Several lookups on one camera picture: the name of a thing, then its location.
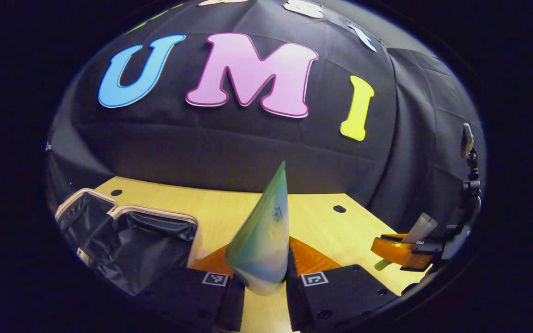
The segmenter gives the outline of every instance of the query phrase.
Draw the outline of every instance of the wooden table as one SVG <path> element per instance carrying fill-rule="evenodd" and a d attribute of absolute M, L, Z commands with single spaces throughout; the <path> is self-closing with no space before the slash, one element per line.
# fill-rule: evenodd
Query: wooden table
<path fill-rule="evenodd" d="M 113 197 L 119 206 L 136 204 L 193 215 L 199 222 L 201 247 L 209 252 L 231 241 L 260 198 L 260 193 L 204 190 L 121 177 L 110 179 L 96 190 L 108 196 L 114 190 L 122 190 L 122 194 Z M 396 295 L 423 278 L 423 272 L 401 271 L 396 264 L 382 271 L 374 268 L 381 260 L 370 251 L 374 238 L 395 232 L 347 194 L 289 194 L 288 204 L 290 236 L 340 265 L 361 265 Z M 336 205 L 347 211 L 334 211 L 332 207 Z M 242 332 L 291 332 L 284 287 L 272 296 L 258 296 L 246 290 Z"/>

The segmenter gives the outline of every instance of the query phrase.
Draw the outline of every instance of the table surface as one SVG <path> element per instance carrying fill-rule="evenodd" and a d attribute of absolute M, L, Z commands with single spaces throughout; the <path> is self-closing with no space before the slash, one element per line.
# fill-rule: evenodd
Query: table surface
<path fill-rule="evenodd" d="M 196 217 L 202 237 L 201 248 L 210 253 L 233 239 L 261 195 L 163 185 L 122 177 L 114 177 L 96 190 L 108 196 L 114 190 L 122 190 L 122 194 L 112 197 L 119 206 L 135 204 Z M 336 205 L 347 211 L 334 211 L 332 207 Z M 374 268 L 381 260 L 370 251 L 374 238 L 395 232 L 347 194 L 289 194 L 288 206 L 290 236 L 341 266 L 361 265 L 396 295 L 423 278 L 423 272 L 401 271 L 397 264 L 381 271 Z M 271 296 L 258 296 L 246 290 L 241 331 L 290 333 L 285 288 Z"/>

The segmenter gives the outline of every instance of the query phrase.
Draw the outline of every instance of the orange object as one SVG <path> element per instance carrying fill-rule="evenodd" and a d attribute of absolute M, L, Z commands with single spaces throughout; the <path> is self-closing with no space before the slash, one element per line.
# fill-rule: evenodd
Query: orange object
<path fill-rule="evenodd" d="M 400 237 L 402 234 L 388 234 L 388 236 Z M 389 260 L 407 268 L 423 269 L 427 267 L 432 255 L 412 254 L 411 251 L 416 244 L 394 242 L 393 240 L 383 240 L 376 237 L 372 245 L 372 252 L 383 259 Z"/>
<path fill-rule="evenodd" d="M 201 270 L 205 272 L 213 272 L 219 274 L 228 274 L 230 278 L 233 278 L 233 270 L 226 261 L 226 250 L 228 249 L 226 244 L 219 249 L 216 249 L 207 257 L 197 261 L 190 268 L 194 270 Z"/>
<path fill-rule="evenodd" d="M 298 277 L 301 274 L 310 274 L 342 267 L 313 247 L 293 237 L 289 238 L 289 245 L 293 251 L 293 257 L 296 259 Z"/>
<path fill-rule="evenodd" d="M 298 277 L 301 274 L 309 274 L 313 272 L 332 270 L 334 268 L 341 268 L 341 265 L 337 264 L 332 259 L 326 257 L 326 255 L 323 255 L 313 247 L 300 240 L 290 237 L 289 245 L 291 246 L 293 256 L 296 259 Z M 228 245 L 224 245 L 210 255 L 207 255 L 207 257 L 204 257 L 203 259 L 191 265 L 190 268 L 205 272 L 228 274 L 230 278 L 233 277 L 233 270 L 226 261 L 227 249 Z"/>

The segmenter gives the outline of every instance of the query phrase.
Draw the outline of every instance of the pink letter m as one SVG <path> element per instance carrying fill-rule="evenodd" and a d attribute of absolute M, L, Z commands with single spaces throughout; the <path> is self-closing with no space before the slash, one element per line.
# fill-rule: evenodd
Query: pink letter m
<path fill-rule="evenodd" d="M 260 105 L 281 116 L 303 118 L 309 108 L 305 104 L 305 88 L 310 66 L 318 54 L 302 45 L 286 43 L 266 59 L 260 59 L 250 37 L 245 34 L 223 33 L 207 38 L 213 44 L 197 88 L 186 94 L 192 105 L 216 107 L 228 101 L 222 89 L 229 70 L 237 101 L 248 106 L 262 88 L 274 78 L 271 93 Z"/>

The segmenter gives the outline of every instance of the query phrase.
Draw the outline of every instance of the blue letter u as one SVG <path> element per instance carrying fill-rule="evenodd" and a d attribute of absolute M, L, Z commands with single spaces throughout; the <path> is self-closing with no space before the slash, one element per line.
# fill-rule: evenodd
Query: blue letter u
<path fill-rule="evenodd" d="M 186 38 L 184 35 L 173 35 L 159 38 L 152 42 L 149 46 L 154 50 L 152 50 L 141 76 L 129 86 L 121 86 L 119 83 L 120 77 L 131 55 L 139 51 L 142 46 L 135 45 L 115 55 L 110 60 L 110 67 L 102 79 L 102 84 L 100 84 L 100 90 L 98 91 L 100 104 L 111 108 L 123 107 L 142 99 L 154 88 L 172 46 L 182 42 L 184 38 Z"/>

